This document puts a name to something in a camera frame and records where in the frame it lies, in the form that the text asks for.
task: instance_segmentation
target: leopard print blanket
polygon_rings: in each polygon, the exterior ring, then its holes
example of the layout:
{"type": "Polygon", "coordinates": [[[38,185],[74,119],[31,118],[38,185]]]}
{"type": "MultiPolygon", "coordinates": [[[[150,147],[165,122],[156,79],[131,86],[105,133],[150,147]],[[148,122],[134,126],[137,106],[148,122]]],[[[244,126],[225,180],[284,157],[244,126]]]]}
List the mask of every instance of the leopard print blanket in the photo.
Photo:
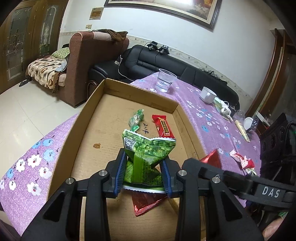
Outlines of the leopard print blanket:
{"type": "Polygon", "coordinates": [[[26,76],[33,77],[39,84],[52,90],[57,91],[58,79],[61,72],[55,71],[65,59],[54,58],[41,58],[29,64],[26,70],[26,76]]]}

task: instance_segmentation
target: metal screw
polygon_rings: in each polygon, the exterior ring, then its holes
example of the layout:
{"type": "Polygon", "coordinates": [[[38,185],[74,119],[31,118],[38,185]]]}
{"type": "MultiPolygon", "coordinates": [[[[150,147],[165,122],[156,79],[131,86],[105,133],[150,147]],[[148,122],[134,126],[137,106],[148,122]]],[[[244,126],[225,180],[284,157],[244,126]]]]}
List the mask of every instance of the metal screw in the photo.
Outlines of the metal screw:
{"type": "Polygon", "coordinates": [[[212,178],[213,183],[219,183],[220,182],[220,178],[218,177],[213,177],[212,178]]]}
{"type": "Polygon", "coordinates": [[[106,171],[106,170],[101,170],[101,171],[99,171],[99,175],[100,176],[106,176],[108,174],[108,172],[106,171]]]}
{"type": "Polygon", "coordinates": [[[72,184],[73,182],[74,182],[74,179],[71,177],[66,180],[67,184],[72,184]]]}
{"type": "Polygon", "coordinates": [[[178,171],[179,175],[180,176],[186,176],[187,175],[187,172],[185,170],[180,170],[178,171]]]}

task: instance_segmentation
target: tile floor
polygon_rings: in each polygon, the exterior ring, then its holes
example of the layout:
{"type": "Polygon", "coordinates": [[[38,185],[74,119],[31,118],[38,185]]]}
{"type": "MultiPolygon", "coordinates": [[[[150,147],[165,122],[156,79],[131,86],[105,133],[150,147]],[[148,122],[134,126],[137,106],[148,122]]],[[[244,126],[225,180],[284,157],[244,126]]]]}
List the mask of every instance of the tile floor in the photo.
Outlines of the tile floor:
{"type": "MultiPolygon", "coordinates": [[[[0,179],[43,136],[81,111],[31,81],[0,95],[0,179]]],[[[4,212],[0,219],[10,224],[4,212]]]]}

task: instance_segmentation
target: cardboard box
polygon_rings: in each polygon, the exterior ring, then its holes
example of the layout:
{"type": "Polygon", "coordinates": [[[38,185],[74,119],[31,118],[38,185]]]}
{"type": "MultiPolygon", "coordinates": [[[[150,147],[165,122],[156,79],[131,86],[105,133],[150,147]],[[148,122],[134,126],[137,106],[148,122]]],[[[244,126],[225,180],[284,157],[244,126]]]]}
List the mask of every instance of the cardboard box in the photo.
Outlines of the cardboard box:
{"type": "MultiPolygon", "coordinates": [[[[128,120],[138,109],[144,109],[148,137],[158,137],[152,114],[166,115],[177,140],[169,154],[182,166],[184,160],[205,156],[182,107],[175,101],[115,80],[104,80],[89,98],[61,150],[49,188],[51,196],[68,177],[89,178],[114,160],[123,147],[122,132],[129,129],[128,120]],[[100,143],[100,148],[93,147],[100,143]]],[[[136,217],[131,191],[122,190],[117,199],[107,199],[111,240],[172,241],[177,225],[178,199],[165,200],[158,207],[136,217]]],[[[85,200],[81,211],[81,240],[84,240],[85,200]]],[[[202,230],[205,230],[202,219],[202,230]]]]}

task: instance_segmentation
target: green pillow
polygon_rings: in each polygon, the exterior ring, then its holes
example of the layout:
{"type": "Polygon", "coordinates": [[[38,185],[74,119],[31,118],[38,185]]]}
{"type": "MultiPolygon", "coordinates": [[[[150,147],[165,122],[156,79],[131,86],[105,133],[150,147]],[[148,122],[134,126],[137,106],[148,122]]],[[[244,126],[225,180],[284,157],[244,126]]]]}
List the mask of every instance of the green pillow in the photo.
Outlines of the green pillow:
{"type": "Polygon", "coordinates": [[[69,47],[59,49],[55,51],[52,56],[55,58],[66,58],[66,56],[70,53],[69,47]]]}

